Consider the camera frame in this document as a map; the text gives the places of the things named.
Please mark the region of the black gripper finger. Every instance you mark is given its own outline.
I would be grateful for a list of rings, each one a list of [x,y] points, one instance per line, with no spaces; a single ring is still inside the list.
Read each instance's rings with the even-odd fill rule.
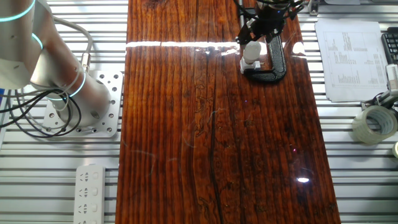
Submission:
[[[282,32],[282,30],[280,30],[280,29],[274,29],[274,30],[271,31],[269,34],[266,34],[266,35],[265,35],[265,40],[266,40],[266,42],[267,42],[268,44],[271,43],[271,41],[272,41],[274,38],[280,36],[281,32]]]
[[[252,31],[252,25],[256,22],[255,19],[241,21],[241,30],[239,31],[238,36],[236,37],[236,42],[239,45],[246,45],[251,41],[256,41],[257,36]]]

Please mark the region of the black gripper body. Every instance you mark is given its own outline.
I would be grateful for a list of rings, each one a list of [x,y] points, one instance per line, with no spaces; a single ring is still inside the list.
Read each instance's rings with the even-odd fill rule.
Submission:
[[[256,36],[269,34],[274,29],[283,30],[287,9],[285,4],[266,4],[258,2],[255,6],[256,22],[252,25],[252,31]]]

